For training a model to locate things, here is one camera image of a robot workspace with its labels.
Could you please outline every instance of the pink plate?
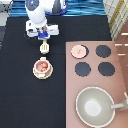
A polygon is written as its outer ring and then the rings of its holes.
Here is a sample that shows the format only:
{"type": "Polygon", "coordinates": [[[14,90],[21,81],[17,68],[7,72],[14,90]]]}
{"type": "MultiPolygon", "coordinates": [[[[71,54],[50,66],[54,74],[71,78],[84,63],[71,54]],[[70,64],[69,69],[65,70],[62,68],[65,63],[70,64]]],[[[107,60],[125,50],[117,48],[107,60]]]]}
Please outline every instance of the pink plate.
{"type": "Polygon", "coordinates": [[[75,58],[83,58],[86,56],[86,48],[82,45],[75,45],[71,50],[71,54],[75,58]]]}

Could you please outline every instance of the pink tray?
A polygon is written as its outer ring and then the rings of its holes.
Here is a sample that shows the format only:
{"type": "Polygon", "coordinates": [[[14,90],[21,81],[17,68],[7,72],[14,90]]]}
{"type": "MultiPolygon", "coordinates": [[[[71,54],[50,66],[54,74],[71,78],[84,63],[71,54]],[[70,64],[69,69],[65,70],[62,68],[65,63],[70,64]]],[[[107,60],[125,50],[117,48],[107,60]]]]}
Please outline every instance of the pink tray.
{"type": "MultiPolygon", "coordinates": [[[[119,63],[117,50],[114,41],[79,41],[66,43],[66,128],[90,128],[78,117],[75,109],[76,97],[78,93],[89,86],[96,86],[106,90],[115,103],[120,103],[125,99],[126,87],[119,63]],[[75,45],[84,45],[89,49],[89,54],[82,59],[76,59],[71,54],[71,49],[75,45]],[[101,58],[96,54],[98,45],[107,45],[111,48],[111,55],[101,58]],[[98,71],[101,62],[110,62],[115,67],[112,76],[102,76],[98,71]],[[80,77],[75,73],[75,65],[78,62],[87,62],[91,67],[88,76],[80,77]]],[[[105,128],[128,128],[128,111],[119,112],[116,110],[113,121],[105,128]]]]}

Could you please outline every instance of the black tablecloth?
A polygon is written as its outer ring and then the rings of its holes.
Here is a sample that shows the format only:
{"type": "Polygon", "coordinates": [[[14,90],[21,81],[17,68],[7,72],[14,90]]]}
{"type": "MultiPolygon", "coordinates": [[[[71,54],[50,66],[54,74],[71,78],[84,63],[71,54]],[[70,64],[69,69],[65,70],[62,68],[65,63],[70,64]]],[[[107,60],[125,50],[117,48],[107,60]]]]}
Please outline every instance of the black tablecloth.
{"type": "Polygon", "coordinates": [[[42,41],[24,38],[28,18],[7,20],[0,51],[0,128],[66,128],[65,43],[111,40],[107,16],[47,19],[59,25],[60,34],[48,40],[46,57],[54,71],[46,80],[32,72],[34,63],[45,55],[39,50],[42,41]]]}

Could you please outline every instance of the mug handle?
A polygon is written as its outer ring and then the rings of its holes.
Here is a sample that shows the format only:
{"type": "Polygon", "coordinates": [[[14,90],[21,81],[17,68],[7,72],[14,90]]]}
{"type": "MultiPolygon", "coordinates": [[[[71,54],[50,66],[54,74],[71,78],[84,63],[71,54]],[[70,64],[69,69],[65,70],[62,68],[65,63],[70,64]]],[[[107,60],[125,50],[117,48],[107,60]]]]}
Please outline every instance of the mug handle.
{"type": "Polygon", "coordinates": [[[46,57],[41,57],[40,60],[46,60],[46,57]]]}

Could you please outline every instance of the black cable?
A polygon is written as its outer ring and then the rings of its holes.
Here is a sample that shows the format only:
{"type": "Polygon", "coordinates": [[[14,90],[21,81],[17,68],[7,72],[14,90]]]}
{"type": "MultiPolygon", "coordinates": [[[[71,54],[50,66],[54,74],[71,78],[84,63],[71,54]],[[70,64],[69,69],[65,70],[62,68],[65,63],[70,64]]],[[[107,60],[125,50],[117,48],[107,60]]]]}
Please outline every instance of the black cable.
{"type": "Polygon", "coordinates": [[[3,4],[3,2],[0,1],[0,3],[4,6],[4,10],[1,11],[1,12],[7,12],[7,14],[9,15],[9,11],[11,10],[11,9],[9,9],[9,8],[10,8],[10,5],[11,5],[12,2],[14,2],[14,0],[11,0],[11,1],[9,2],[8,7],[6,8],[5,4],[3,4]]]}
{"type": "Polygon", "coordinates": [[[4,6],[4,11],[1,11],[1,12],[5,12],[6,11],[6,7],[5,7],[5,4],[3,4],[3,2],[0,1],[0,3],[4,6]]]}
{"type": "Polygon", "coordinates": [[[9,8],[10,8],[10,5],[11,5],[12,2],[14,2],[14,0],[11,0],[11,2],[9,3],[8,8],[7,8],[7,10],[6,10],[7,13],[8,13],[8,16],[10,16],[9,11],[10,11],[11,9],[9,9],[9,8]]]}

